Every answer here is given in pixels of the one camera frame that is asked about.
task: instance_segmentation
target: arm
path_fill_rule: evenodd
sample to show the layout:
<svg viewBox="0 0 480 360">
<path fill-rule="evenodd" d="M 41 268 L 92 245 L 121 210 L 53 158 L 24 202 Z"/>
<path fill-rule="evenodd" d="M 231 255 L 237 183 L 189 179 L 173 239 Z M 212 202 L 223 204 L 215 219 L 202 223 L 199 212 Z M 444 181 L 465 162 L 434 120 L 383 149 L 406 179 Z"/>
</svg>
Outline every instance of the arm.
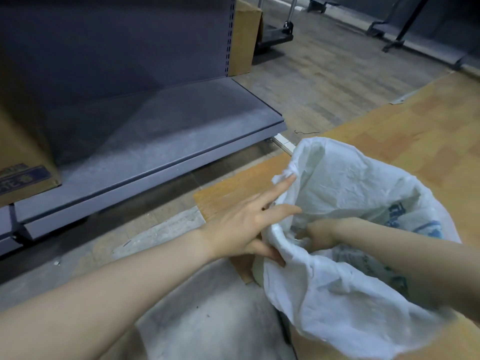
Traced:
<svg viewBox="0 0 480 360">
<path fill-rule="evenodd" d="M 105 265 L 0 314 L 3 359 L 96 359 L 162 297 L 207 263 L 258 254 L 281 260 L 255 236 L 301 212 L 292 205 L 262 210 L 292 176 L 222 212 L 200 229 Z"/>
<path fill-rule="evenodd" d="M 351 245 L 407 278 L 422 283 L 439 303 L 480 320 L 480 252 L 447 240 L 382 226 L 359 218 L 311 223 L 312 250 Z"/>
</svg>

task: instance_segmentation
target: hand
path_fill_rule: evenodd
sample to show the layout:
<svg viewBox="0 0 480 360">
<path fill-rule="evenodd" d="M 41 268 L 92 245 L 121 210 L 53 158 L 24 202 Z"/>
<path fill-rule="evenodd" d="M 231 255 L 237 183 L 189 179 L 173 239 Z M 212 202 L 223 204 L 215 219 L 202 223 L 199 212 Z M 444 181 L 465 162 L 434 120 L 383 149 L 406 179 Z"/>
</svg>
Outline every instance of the hand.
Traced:
<svg viewBox="0 0 480 360">
<path fill-rule="evenodd" d="M 291 204 L 268 205 L 295 181 L 294 175 L 277 183 L 266 192 L 246 199 L 217 214 L 199 230 L 214 259 L 242 254 L 256 254 L 284 263 L 277 249 L 256 238 L 268 225 L 299 214 L 302 209 Z"/>
<path fill-rule="evenodd" d="M 310 238 L 311 246 L 308 248 L 309 252 L 317 250 L 331 249 L 340 244 L 337 231 L 341 223 L 349 220 L 348 218 L 334 219 L 325 218 L 322 220 L 313 221 L 309 223 L 305 230 L 300 230 L 296 238 Z"/>
</svg>

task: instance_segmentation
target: brown cardboard box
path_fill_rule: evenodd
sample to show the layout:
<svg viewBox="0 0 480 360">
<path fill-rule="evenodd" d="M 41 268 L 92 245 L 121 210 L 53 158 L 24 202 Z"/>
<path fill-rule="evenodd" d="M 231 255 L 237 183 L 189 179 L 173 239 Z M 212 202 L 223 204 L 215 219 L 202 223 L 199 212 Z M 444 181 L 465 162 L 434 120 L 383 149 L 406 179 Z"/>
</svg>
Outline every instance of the brown cardboard box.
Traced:
<svg viewBox="0 0 480 360">
<path fill-rule="evenodd" d="M 229 77 L 250 72 L 261 16 L 261 9 L 237 0 L 228 62 Z"/>
<path fill-rule="evenodd" d="M 0 207 L 60 185 L 42 117 L 0 53 Z"/>
</svg>

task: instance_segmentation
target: plastic bag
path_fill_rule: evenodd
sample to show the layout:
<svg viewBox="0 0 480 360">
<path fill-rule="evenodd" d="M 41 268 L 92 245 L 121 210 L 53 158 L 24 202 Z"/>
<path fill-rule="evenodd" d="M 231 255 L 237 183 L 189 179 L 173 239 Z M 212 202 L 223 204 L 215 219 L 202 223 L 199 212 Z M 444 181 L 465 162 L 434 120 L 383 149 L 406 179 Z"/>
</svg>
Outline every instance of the plastic bag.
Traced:
<svg viewBox="0 0 480 360">
<path fill-rule="evenodd" d="M 292 173 L 297 180 L 274 204 L 296 204 L 303 213 L 262 232 L 286 261 L 285 268 L 264 261 L 270 302 L 301 335 L 351 358 L 387 360 L 427 345 L 452 310 L 435 308 L 421 286 L 370 255 L 348 245 L 309 254 L 294 237 L 319 218 L 359 217 L 460 242 L 445 208 L 413 175 L 329 138 L 303 139 L 272 181 Z"/>
</svg>

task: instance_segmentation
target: forearm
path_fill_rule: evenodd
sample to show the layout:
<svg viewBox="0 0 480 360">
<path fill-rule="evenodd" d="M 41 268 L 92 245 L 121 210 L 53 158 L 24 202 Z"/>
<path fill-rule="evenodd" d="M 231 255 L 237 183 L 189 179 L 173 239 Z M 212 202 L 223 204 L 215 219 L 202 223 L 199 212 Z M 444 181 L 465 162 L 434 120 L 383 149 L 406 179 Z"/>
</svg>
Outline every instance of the forearm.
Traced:
<svg viewBox="0 0 480 360">
<path fill-rule="evenodd" d="M 4 359 L 96 359 L 163 296 L 212 260 L 191 231 L 0 315 Z"/>
<path fill-rule="evenodd" d="M 334 235 L 340 242 L 422 283 L 439 302 L 474 320 L 480 319 L 480 254 L 477 250 L 361 219 L 342 221 Z"/>
</svg>

